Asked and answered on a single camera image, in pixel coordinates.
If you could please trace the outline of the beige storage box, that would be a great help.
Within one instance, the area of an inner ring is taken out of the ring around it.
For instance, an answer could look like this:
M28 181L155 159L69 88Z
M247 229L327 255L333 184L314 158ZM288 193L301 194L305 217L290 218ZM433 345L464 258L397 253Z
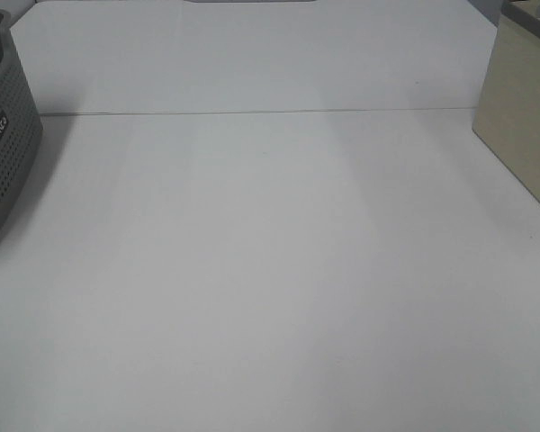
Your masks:
M505 1L472 129L540 203L540 1Z

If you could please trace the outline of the grey perforated plastic basket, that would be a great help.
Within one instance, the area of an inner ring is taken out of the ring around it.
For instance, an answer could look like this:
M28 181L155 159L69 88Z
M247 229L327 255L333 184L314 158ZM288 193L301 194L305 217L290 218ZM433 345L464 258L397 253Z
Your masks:
M0 10L0 230L27 181L43 133L10 21Z

